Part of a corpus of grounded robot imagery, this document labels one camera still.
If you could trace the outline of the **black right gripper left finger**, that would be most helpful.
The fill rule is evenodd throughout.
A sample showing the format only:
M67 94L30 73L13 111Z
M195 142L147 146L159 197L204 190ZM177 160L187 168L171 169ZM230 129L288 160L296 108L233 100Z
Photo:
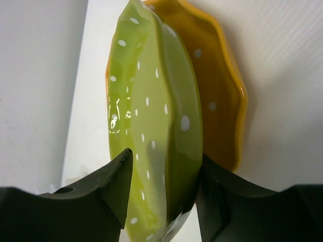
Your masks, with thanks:
M1 241L118 241L125 227L133 153L53 193L1 188Z

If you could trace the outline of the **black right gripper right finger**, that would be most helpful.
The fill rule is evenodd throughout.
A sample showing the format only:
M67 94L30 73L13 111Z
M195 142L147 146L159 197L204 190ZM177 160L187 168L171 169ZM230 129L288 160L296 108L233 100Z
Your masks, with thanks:
M275 192L204 155L196 206L202 241L322 241L322 185Z

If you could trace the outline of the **yellow dotted plate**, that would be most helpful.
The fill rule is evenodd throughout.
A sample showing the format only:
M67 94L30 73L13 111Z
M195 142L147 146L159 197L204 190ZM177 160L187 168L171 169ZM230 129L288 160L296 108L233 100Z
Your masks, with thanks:
M215 17L188 1L142 1L180 35L193 65L202 114L203 155L233 171L241 159L248 96Z

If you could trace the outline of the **green dotted plate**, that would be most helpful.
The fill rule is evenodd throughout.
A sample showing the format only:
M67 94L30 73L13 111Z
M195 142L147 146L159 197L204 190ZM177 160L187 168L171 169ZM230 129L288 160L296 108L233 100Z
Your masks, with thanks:
M126 231L131 241L170 241L195 202L202 114L188 51L142 1L129 1L106 72L110 156L133 153Z

